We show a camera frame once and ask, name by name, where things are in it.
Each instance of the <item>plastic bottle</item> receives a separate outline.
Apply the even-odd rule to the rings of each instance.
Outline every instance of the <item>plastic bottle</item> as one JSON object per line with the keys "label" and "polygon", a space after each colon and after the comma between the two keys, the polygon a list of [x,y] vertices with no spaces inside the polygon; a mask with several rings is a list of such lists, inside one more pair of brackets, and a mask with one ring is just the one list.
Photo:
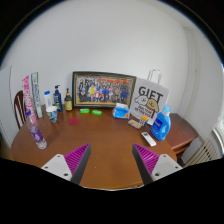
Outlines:
{"label": "plastic bottle", "polygon": [[68,88],[67,88],[67,93],[65,97],[65,110],[67,111],[72,110],[72,97],[70,96],[70,93],[68,92]]}
{"label": "plastic bottle", "polygon": [[165,105],[163,110],[157,114],[156,120],[154,121],[151,132],[159,140],[162,141],[166,138],[170,127],[170,106]]}
{"label": "plastic bottle", "polygon": [[60,112],[63,110],[63,108],[61,103],[61,93],[59,93],[58,91],[58,86],[60,85],[55,86],[54,103],[55,103],[55,106],[58,108],[58,111]]}
{"label": "plastic bottle", "polygon": [[46,109],[47,109],[48,107],[52,106],[50,91],[44,92],[44,98],[45,98],[45,106],[46,106]]}
{"label": "plastic bottle", "polygon": [[31,115],[31,111],[27,110],[26,111],[26,116],[27,116],[27,127],[30,130],[30,133],[32,134],[37,146],[40,149],[45,149],[47,147],[47,142],[45,141],[45,139],[43,138],[40,129],[38,127],[38,123],[36,120],[33,120]]}

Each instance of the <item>group photo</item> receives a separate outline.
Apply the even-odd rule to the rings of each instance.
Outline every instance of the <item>group photo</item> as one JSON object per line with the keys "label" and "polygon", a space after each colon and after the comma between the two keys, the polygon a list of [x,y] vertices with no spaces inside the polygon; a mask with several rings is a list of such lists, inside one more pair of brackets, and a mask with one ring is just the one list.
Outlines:
{"label": "group photo", "polygon": [[77,75],[76,103],[130,104],[133,81],[127,78]]}

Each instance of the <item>radiator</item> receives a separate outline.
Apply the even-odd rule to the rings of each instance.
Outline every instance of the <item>radiator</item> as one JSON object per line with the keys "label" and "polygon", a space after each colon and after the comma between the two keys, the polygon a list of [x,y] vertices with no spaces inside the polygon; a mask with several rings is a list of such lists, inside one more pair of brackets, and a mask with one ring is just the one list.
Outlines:
{"label": "radiator", "polygon": [[193,157],[183,166],[186,168],[190,165],[195,165],[199,163],[204,163],[217,159],[217,154],[215,148],[209,139],[206,139],[201,148],[193,155]]}

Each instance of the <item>purple bottle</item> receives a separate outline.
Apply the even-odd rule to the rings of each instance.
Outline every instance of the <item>purple bottle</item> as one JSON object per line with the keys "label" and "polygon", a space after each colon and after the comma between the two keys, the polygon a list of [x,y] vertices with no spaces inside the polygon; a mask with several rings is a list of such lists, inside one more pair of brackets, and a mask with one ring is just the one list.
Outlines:
{"label": "purple bottle", "polygon": [[27,120],[26,120],[26,123],[27,123],[27,127],[28,129],[30,130],[30,133],[32,134],[37,146],[40,148],[40,149],[45,149],[47,147],[47,142],[45,141],[45,139],[43,138],[41,132],[40,132],[40,129],[38,127],[38,123],[37,121],[33,120],[32,119],[32,116],[31,115],[31,111],[30,110],[27,110],[26,111],[26,116],[27,116]]}

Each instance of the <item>framed photo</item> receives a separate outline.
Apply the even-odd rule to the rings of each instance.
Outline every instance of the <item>framed photo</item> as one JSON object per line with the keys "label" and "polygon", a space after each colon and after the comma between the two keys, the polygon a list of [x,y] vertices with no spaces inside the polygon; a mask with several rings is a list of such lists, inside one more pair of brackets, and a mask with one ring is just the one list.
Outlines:
{"label": "framed photo", "polygon": [[73,107],[114,108],[130,106],[136,77],[103,72],[73,72]]}

